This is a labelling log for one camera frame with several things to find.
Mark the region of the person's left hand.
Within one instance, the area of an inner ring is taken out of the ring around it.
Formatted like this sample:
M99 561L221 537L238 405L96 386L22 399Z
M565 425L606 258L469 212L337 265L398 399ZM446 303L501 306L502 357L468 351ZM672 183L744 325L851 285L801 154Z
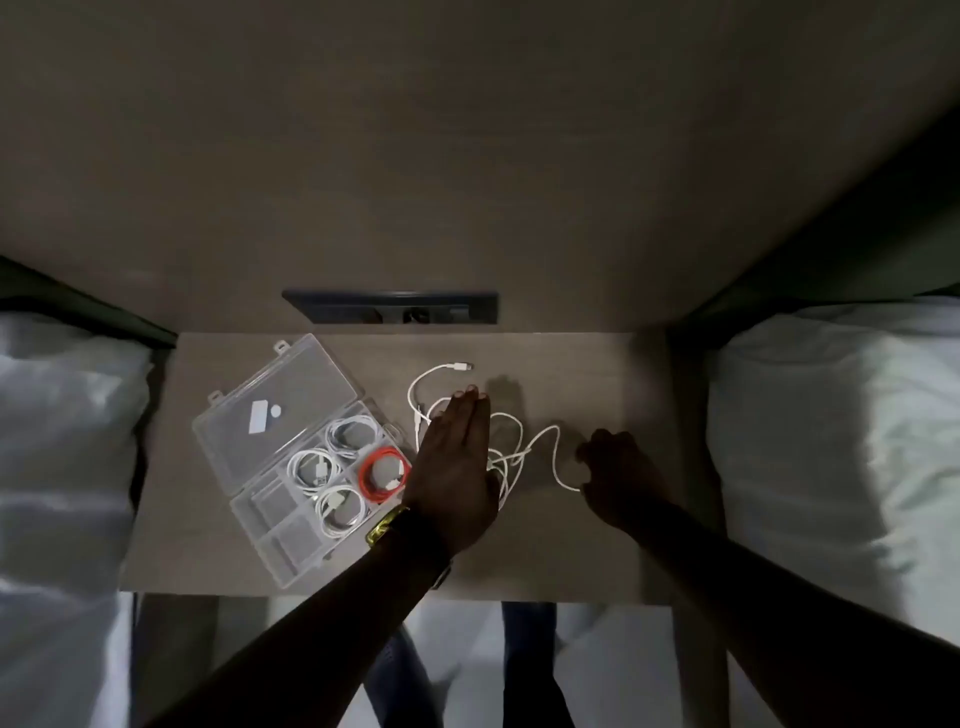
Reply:
M438 529L452 557L473 546L499 512L499 483L488 455L426 451L426 434L414 458L402 503Z

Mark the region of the person's right hand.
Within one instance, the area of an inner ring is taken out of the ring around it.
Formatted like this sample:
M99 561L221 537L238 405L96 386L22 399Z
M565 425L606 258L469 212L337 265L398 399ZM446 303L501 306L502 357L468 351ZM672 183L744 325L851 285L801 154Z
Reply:
M669 491L661 471L640 448L634 436L626 433L627 480L618 512L594 512L588 508L606 525L635 538L643 527L649 507L666 503Z

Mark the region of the person's right forearm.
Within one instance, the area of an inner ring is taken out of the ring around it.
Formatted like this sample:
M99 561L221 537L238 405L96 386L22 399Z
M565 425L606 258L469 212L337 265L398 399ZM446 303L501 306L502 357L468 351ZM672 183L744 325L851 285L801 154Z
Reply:
M630 536L784 728L960 728L960 648L811 584L642 495Z

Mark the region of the person's left forearm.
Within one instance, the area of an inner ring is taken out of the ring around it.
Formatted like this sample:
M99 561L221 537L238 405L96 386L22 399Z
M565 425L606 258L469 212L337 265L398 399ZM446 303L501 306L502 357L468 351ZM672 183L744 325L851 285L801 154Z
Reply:
M402 509L355 564L147 728L337 728L390 637L490 523Z

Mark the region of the gold wristwatch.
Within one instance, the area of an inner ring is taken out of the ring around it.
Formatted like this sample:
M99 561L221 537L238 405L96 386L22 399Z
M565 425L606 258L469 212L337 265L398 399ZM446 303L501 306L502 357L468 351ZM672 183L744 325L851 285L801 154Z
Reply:
M386 544L411 554L415 561L428 565L436 577L429 588L436 591L451 572L452 555L441 533L420 510L399 504L366 533L371 549Z

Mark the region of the clear plastic organizer box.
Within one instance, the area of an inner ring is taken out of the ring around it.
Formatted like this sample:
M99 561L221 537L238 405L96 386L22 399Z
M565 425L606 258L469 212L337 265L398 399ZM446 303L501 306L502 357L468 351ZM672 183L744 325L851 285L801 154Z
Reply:
M311 335L227 394L193 431L240 527L277 587L293 587L396 505L410 475L402 432ZM282 407L248 434L251 404Z

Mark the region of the blue jeans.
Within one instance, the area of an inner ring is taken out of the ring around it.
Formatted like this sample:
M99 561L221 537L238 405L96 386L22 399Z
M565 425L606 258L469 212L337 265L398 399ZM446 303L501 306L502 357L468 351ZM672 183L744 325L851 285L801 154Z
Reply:
M505 601L501 615L502 728L574 728L554 675L557 605ZM390 637L362 685L380 728L445 728L426 670L404 627Z

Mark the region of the white bed pillow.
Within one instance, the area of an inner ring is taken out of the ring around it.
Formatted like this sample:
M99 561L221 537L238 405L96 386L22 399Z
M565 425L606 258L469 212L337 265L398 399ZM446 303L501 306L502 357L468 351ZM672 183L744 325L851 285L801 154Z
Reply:
M732 540L960 647L960 297L775 315L707 402Z
M0 728L128 728L136 428L152 352L0 313Z

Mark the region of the dark bed headboard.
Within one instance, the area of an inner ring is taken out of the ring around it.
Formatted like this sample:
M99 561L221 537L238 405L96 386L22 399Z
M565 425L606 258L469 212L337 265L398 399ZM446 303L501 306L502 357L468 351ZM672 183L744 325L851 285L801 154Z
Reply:
M0 312L52 318L91 334L126 338L155 350L177 346L178 334L0 255Z
M960 102L669 332L717 347L779 313L960 299Z

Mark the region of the dark wall outlet panel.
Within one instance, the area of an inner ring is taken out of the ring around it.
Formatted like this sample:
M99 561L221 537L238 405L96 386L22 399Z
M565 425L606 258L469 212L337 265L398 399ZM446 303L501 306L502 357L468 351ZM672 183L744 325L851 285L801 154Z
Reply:
M284 301L314 325L494 326L497 292L288 288Z

